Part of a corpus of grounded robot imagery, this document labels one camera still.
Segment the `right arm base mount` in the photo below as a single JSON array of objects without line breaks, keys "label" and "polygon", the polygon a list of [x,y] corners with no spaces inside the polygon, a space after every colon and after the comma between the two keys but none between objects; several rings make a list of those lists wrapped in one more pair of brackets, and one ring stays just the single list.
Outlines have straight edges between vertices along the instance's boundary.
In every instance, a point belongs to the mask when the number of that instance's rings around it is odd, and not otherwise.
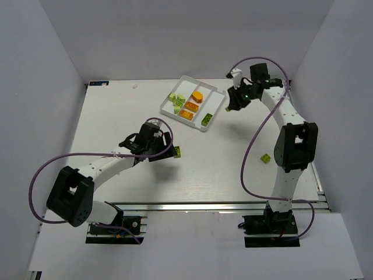
[{"label": "right arm base mount", "polygon": [[267,225],[263,215],[243,216],[238,228],[244,231],[246,248],[299,247],[300,238],[295,217],[289,222]]}]

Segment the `long green lego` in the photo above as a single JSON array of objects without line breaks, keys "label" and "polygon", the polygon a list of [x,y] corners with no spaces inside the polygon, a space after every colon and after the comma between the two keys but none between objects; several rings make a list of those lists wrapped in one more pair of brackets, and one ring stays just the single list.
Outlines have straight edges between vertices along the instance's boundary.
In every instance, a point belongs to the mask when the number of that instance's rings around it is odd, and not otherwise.
[{"label": "long green lego", "polygon": [[210,113],[207,113],[204,118],[201,121],[201,125],[204,127],[207,127],[210,123],[210,120],[212,119],[213,115]]}]

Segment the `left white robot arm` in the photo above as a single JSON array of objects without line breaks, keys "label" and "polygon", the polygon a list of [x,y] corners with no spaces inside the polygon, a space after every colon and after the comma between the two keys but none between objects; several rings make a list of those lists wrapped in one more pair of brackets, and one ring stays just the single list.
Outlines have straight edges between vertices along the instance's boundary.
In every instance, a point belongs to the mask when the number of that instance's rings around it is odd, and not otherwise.
[{"label": "left white robot arm", "polygon": [[123,211],[108,202],[94,200],[95,191],[137,164],[175,156],[172,130],[164,132],[157,124],[145,122],[138,133],[127,136],[108,154],[78,168],[65,166],[60,170],[46,206],[64,222],[78,227],[87,222],[110,229],[122,226]]}]

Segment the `yellow oval lego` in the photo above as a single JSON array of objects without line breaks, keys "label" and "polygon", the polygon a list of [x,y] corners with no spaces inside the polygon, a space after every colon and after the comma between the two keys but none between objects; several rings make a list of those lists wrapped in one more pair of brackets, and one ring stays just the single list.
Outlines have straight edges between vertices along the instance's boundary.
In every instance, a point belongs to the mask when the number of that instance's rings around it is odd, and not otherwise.
[{"label": "yellow oval lego", "polygon": [[195,91],[193,91],[193,93],[192,93],[192,99],[193,99],[195,102],[197,102],[197,103],[201,103],[201,102],[203,102],[203,94],[201,94],[200,91],[195,90]]}]

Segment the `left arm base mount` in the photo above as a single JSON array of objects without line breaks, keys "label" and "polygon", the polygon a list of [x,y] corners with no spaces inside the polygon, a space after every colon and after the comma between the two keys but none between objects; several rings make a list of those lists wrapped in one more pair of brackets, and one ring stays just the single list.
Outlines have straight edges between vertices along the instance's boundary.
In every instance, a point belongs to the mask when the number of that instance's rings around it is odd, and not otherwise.
[{"label": "left arm base mount", "polygon": [[86,234],[86,244],[140,245],[147,231],[147,214],[124,211],[122,220],[107,226],[91,223]]}]

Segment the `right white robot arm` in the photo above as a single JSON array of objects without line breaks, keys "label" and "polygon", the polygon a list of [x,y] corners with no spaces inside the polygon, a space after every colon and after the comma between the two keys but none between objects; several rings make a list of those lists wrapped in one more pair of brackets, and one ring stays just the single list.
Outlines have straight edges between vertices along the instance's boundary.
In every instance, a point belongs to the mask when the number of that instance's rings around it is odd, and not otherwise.
[{"label": "right white robot arm", "polygon": [[228,89],[227,111],[239,111],[253,100],[260,100],[270,111],[279,127],[273,156],[277,164],[275,186],[267,199],[263,219],[269,226],[289,223],[292,216],[291,202],[299,178],[314,160],[318,126],[307,122],[287,99],[288,84],[271,78],[265,63],[250,67],[250,78],[233,68],[227,77],[233,86]]}]

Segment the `orange lego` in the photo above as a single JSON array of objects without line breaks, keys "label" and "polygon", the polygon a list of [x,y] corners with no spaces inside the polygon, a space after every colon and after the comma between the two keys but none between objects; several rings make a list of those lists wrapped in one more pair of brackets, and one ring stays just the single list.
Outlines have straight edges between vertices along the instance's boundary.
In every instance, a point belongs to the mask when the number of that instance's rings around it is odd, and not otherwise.
[{"label": "orange lego", "polygon": [[179,113],[180,117],[186,119],[186,120],[189,120],[191,121],[194,117],[194,113],[190,112],[190,111],[187,111],[187,110],[184,110],[182,109]]},{"label": "orange lego", "polygon": [[190,110],[190,111],[194,112],[194,113],[196,113],[199,110],[199,106],[197,104],[193,103],[193,102],[190,102],[190,101],[185,103],[185,108],[187,110]]}]

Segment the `pale green lego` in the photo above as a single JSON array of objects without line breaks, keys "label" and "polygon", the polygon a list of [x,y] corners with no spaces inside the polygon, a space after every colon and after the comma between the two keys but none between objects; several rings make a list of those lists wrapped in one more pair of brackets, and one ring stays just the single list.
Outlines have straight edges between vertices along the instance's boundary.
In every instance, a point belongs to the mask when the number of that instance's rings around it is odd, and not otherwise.
[{"label": "pale green lego", "polygon": [[174,106],[174,114],[178,114],[180,112],[180,106]]}]

